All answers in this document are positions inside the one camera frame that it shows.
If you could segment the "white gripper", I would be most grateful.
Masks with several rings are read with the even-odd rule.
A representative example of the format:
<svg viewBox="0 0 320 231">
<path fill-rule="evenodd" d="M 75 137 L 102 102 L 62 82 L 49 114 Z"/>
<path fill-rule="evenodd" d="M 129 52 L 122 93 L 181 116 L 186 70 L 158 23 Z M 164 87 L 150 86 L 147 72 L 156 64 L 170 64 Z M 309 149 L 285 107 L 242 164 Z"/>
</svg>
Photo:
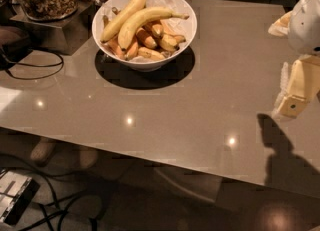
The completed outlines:
<svg viewBox="0 0 320 231">
<path fill-rule="evenodd" d="M 320 92 L 320 0 L 299 0 L 293 10 L 276 20 L 268 33 L 285 37 L 302 55 L 281 69 L 280 93 L 274 117 L 297 118 Z"/>
</svg>

